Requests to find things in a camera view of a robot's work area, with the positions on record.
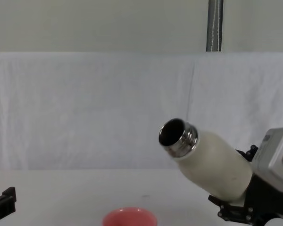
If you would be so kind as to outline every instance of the stainless steel thread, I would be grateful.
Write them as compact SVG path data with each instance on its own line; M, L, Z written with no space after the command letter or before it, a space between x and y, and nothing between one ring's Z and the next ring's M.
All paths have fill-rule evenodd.
M188 122L175 118L160 129L158 140L170 156L180 158L195 148L198 133L196 128Z

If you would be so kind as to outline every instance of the white cloth backdrop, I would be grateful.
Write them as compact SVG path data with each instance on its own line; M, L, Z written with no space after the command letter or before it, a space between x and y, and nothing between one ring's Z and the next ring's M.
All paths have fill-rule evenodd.
M0 53L0 169L172 168L172 117L258 145L283 126L283 54Z

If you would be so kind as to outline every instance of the black clamp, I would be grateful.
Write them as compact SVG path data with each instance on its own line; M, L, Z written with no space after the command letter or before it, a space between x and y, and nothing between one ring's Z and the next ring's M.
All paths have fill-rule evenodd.
M0 220L16 211L16 201L16 190L14 187L10 187L2 193L2 196L0 196Z

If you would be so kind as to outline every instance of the pink bowl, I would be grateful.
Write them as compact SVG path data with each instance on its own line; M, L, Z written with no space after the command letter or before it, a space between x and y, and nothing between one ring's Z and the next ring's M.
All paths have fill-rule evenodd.
M121 208L107 214L103 226L157 226L156 217L141 208Z

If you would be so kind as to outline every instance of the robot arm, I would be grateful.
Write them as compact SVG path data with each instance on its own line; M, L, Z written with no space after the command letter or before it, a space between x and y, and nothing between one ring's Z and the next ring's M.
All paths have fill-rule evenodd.
M283 128L270 129L259 148L244 153L214 133L172 119L159 142L180 171L210 193L223 220L264 226L283 219Z
M238 151L251 162L258 148L252 145L246 153ZM235 206L212 195L208 199L220 207L218 216L225 221L264 226L274 218L283 218L283 193L269 185L256 174L245 192L243 206Z

